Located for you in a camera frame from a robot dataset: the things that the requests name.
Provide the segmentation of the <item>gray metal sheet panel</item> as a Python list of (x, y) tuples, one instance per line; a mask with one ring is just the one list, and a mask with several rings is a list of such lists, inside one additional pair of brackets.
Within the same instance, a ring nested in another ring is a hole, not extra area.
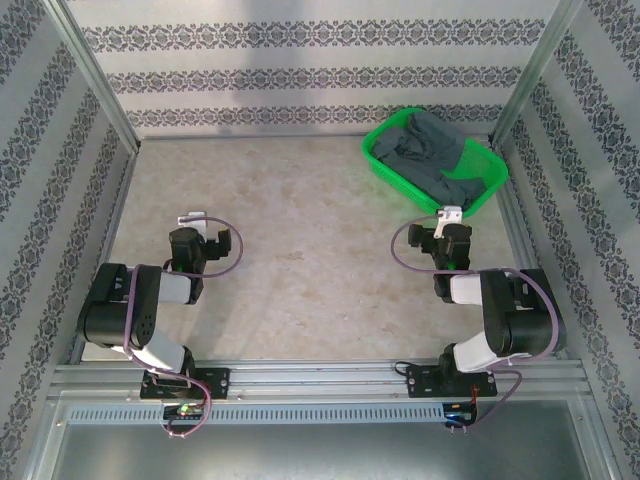
[(44, 417), (23, 480), (623, 480), (587, 399), (512, 401), (467, 431), (441, 423), (209, 425)]

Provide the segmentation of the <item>gray t-shirt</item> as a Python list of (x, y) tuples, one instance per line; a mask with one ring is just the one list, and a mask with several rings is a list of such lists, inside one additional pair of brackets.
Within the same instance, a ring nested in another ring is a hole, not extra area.
[(411, 160), (447, 172), (457, 167), (467, 139), (463, 132), (427, 111), (411, 113), (405, 129)]
[(391, 127), (375, 140), (372, 155), (441, 205), (466, 210), (484, 193), (486, 187), (479, 177), (451, 179), (444, 170), (411, 160), (406, 153), (408, 139), (405, 128)]

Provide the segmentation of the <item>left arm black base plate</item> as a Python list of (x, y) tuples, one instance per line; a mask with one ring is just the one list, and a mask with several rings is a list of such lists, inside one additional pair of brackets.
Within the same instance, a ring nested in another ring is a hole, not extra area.
[(196, 368), (189, 374), (191, 380), (180, 380), (164, 374), (145, 371), (140, 388), (142, 400), (194, 400), (205, 399), (202, 389), (194, 384), (204, 384), (213, 400), (225, 400), (230, 387), (230, 370), (227, 368)]

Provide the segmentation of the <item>aluminium frame post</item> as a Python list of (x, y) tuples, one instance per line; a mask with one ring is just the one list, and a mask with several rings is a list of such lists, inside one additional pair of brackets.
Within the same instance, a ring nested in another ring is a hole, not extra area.
[(76, 65), (89, 87), (105, 111), (111, 125), (129, 153), (137, 154), (140, 148), (138, 139), (127, 115), (120, 105), (106, 74), (100, 67), (89, 42), (74, 19), (65, 0), (40, 0), (51, 17), (62, 41), (73, 56)]
[(531, 57), (527, 61), (515, 89), (505, 104), (492, 133), (488, 136), (493, 149), (497, 149), (506, 141), (512, 126), (525, 103), (539, 82), (542, 74), (553, 57), (559, 42), (565, 36), (578, 10), (585, 0), (559, 0)]

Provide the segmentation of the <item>aluminium table edge rail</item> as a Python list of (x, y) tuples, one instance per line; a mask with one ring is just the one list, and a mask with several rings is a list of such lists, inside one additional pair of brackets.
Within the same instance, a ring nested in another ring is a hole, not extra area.
[(505, 228), (513, 250), (515, 262), (518, 269), (540, 270), (546, 277), (546, 283), (542, 287), (547, 291), (551, 301), (556, 308), (559, 322), (559, 335), (556, 347), (549, 357), (557, 360), (569, 360), (573, 358), (573, 352), (568, 343), (566, 322), (564, 321), (562, 310), (559, 308), (557, 296), (553, 290), (549, 279), (549, 273), (544, 268), (538, 246), (536, 244), (535, 232), (531, 228), (530, 215), (527, 204), (523, 201), (521, 191), (515, 176), (515, 170), (506, 154), (497, 149), (496, 153), (506, 164), (509, 175), (504, 185), (497, 193)]
[(358, 138), (364, 139), (365, 132), (338, 132), (338, 133), (264, 133), (264, 134), (238, 134), (238, 135), (172, 135), (172, 136), (146, 136), (141, 137), (141, 143), (151, 141), (217, 141), (217, 140), (240, 140), (240, 139), (288, 139), (288, 138)]
[[(102, 248), (99, 256), (96, 258), (92, 270), (91, 279), (95, 278), (95, 275), (97, 274), (100, 266), (103, 263), (106, 263), (110, 258), (117, 235), (117, 230), (121, 221), (122, 212), (126, 203), (126, 198), (130, 188), (131, 178), (134, 173), (137, 158), (138, 153), (132, 153), (127, 160), (126, 168), (122, 171), (118, 189), (116, 191), (117, 196), (115, 197), (114, 204), (112, 205), (107, 229), (104, 232), (102, 238)], [(67, 347), (64, 356), (62, 357), (61, 364), (78, 365), (82, 360), (83, 352), (84, 340), (76, 332), (74, 332), (69, 346)]]

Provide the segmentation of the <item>green plastic mesh basket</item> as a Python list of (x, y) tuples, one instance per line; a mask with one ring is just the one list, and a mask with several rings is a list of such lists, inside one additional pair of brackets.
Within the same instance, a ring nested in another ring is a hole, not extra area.
[[(381, 133), (394, 126), (405, 128), (409, 115), (416, 111), (427, 110), (411, 107), (403, 108), (392, 114), (367, 134), (361, 143), (361, 150), (364, 158), (369, 162), (371, 171), (376, 176), (411, 200), (422, 211), (434, 214), (443, 206), (451, 205), (441, 205), (434, 201), (427, 194), (423, 193), (372, 155), (373, 144)], [(458, 166), (451, 172), (444, 171), (444, 174), (451, 179), (471, 179), (479, 177), (483, 180), (486, 187), (484, 193), (475, 200), (468, 209), (462, 209), (463, 216), (469, 218), (484, 206), (488, 199), (506, 182), (509, 171), (504, 161), (497, 154), (493, 153), (489, 148), (483, 146), (471, 136), (465, 135), (467, 136), (466, 144)]]

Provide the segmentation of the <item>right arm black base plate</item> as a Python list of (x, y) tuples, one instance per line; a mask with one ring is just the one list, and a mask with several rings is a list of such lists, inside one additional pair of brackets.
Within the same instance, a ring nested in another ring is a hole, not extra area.
[(495, 379), (486, 372), (446, 372), (436, 365), (409, 365), (405, 369), (410, 398), (492, 398), (498, 394)]

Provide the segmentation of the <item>aluminium mounting rail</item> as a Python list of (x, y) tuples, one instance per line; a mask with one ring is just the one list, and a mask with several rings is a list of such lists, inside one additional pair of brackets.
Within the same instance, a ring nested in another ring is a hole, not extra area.
[[(205, 368), (228, 368), (231, 401), (330, 402), (394, 400), (407, 398), (406, 381), (391, 361), (205, 362)], [(517, 400), (565, 399), (590, 395), (592, 389), (582, 363), (545, 360), (518, 368), (522, 382)], [(90, 361), (56, 368), (47, 397), (114, 398), (139, 396), (143, 371), (123, 361)]]

